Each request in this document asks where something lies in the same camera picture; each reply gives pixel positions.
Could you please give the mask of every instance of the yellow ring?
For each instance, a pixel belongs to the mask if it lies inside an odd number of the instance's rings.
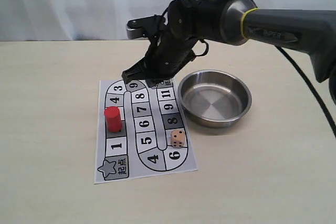
[[[248,10],[247,12],[245,12],[243,14],[242,19],[240,20],[240,33],[245,39],[247,39],[247,38],[244,35],[244,19],[245,19],[247,14],[249,14],[250,12],[253,12],[254,10],[257,10],[257,9],[258,8],[252,8],[252,9]]]

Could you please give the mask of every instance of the black cable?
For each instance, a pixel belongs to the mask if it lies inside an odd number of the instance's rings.
[[[166,10],[164,10],[164,12],[162,13],[160,23],[162,22],[163,16],[166,14],[166,12],[168,11],[168,8],[166,8]],[[306,74],[302,71],[302,69],[297,65],[297,63],[289,56],[289,54],[281,47],[275,46],[282,54],[283,56],[286,57],[286,59],[292,64],[292,66],[296,69],[296,71],[298,72],[298,74],[302,77],[302,79],[305,81],[306,85],[308,86],[308,88],[310,89],[310,91],[312,92],[313,96],[315,97],[315,99],[317,100],[319,106],[321,107],[324,115],[327,118],[327,121],[331,127],[331,130],[336,138],[336,125],[335,125],[335,121],[332,118],[326,104],[324,103],[323,99],[320,97],[320,95],[318,94],[318,92],[316,91],[316,89],[314,88],[313,84],[310,82],[310,80],[308,79],[308,77],[306,76]]]

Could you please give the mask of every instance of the game board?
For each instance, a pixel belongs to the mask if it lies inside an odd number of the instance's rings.
[[[197,170],[174,80],[149,88],[144,81],[100,81],[95,184]],[[108,131],[104,110],[117,106],[122,130]],[[181,129],[185,145],[174,148],[171,132]]]

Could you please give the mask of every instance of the robotic arm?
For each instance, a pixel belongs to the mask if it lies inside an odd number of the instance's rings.
[[[122,73],[125,83],[145,80],[152,87],[173,78],[197,55],[205,40],[239,46],[249,39],[310,56],[316,80],[329,79],[336,103],[336,11],[259,9],[251,0],[174,0],[163,16],[130,20],[128,38],[146,37],[145,56]]]

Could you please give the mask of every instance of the bowl rim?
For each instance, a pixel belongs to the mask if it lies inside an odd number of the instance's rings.
[[[232,79],[235,79],[236,81],[238,81],[238,83],[244,88],[244,90],[246,91],[247,93],[247,98],[248,98],[248,101],[247,101],[247,105],[245,107],[245,109],[237,116],[233,117],[233,118],[228,118],[228,119],[225,119],[225,120],[219,120],[219,119],[211,119],[211,118],[206,118],[204,116],[200,116],[200,115],[197,115],[195,114],[193,111],[189,110],[188,107],[186,106],[183,98],[182,98],[182,94],[181,94],[181,89],[182,89],[182,86],[183,84],[185,83],[185,81],[187,79],[189,79],[191,76],[195,75],[195,74],[198,74],[198,73],[205,73],[205,72],[217,72],[217,73],[220,73],[220,74],[224,74],[226,76],[229,76],[230,78]],[[179,83],[178,85],[178,89],[177,89],[177,95],[178,95],[178,99],[182,105],[182,107],[188,111],[188,113],[190,113],[192,116],[195,116],[197,118],[200,118],[202,120],[205,120],[205,121],[208,121],[208,122],[214,122],[214,123],[227,123],[227,122],[234,122],[234,121],[237,121],[239,120],[240,118],[242,118],[251,108],[251,105],[252,105],[252,95],[251,95],[251,92],[250,92],[250,89],[248,88],[248,86],[241,80],[239,79],[238,77],[236,77],[235,75],[231,74],[231,73],[228,73],[228,72],[224,72],[224,71],[221,71],[221,70],[216,70],[216,69],[204,69],[204,70],[197,70],[197,71],[193,71],[189,74],[187,74]]]

